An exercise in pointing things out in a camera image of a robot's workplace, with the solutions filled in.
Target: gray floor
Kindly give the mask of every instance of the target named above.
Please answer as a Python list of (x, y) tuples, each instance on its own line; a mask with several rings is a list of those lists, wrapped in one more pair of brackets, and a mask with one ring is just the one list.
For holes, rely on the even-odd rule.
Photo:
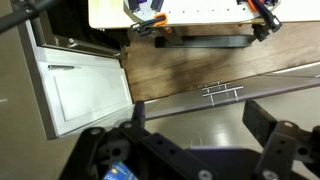
[[(320, 122), (320, 88), (312, 88), (256, 100), (278, 120), (290, 120), (305, 130)], [(262, 148), (242, 124), (244, 103), (148, 121), (150, 132), (160, 132), (180, 147), (240, 146), (261, 151)], [(295, 170), (311, 175), (301, 164)]]

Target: wood grain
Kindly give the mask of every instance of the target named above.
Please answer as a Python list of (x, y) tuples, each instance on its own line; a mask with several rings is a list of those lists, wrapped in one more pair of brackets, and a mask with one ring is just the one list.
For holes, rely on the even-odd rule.
[[(190, 26), (182, 35), (251, 34), (249, 25)], [(320, 60), (320, 23), (290, 23), (263, 42), (244, 49), (154, 48), (151, 37), (135, 38), (127, 49), (132, 97), (151, 100), (197, 89), (222, 79), (232, 81)]]

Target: wooden surface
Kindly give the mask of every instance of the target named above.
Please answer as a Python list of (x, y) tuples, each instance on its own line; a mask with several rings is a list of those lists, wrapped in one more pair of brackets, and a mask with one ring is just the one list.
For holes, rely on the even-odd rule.
[[(189, 26), (180, 31), (183, 35), (252, 33), (249, 25)], [(232, 81), (319, 61), (319, 32), (320, 23), (284, 24), (265, 41), (245, 49), (156, 49), (153, 38), (136, 38), (122, 66), (135, 101), (157, 99), (219, 79)]]
[[(128, 28), (134, 22), (129, 18), (126, 13), (123, 11), (124, 3), (122, 0), (88, 0), (89, 2), (89, 23), (92, 28)], [(320, 21), (319, 13), (320, 1), (319, 0), (304, 0), (300, 2), (299, 0), (282, 0), (279, 7), (274, 10), (274, 14), (282, 22), (301, 22), (301, 21)], [(236, 0), (234, 0), (234, 6), (229, 8), (227, 12), (233, 12), (234, 9), (237, 9)], [(221, 23), (230, 23), (230, 19), (219, 20), (221, 18), (220, 11), (224, 11), (225, 8), (217, 5), (215, 10), (211, 15), (207, 14), (202, 18), (190, 18), (190, 16), (183, 16), (183, 12), (179, 11), (178, 14), (172, 11), (172, 14), (175, 17), (180, 17), (180, 20), (174, 20), (170, 23), (169, 15), (169, 25), (170, 26), (179, 26), (184, 25), (199, 25), (199, 24), (221, 24)], [(239, 23), (261, 23), (262, 19), (253, 19), (246, 22)]]

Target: white cabinet door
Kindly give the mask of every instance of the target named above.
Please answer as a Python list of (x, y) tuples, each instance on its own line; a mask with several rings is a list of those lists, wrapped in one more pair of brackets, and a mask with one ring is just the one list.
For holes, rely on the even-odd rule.
[(132, 105), (121, 68), (47, 62), (38, 66), (57, 135)]

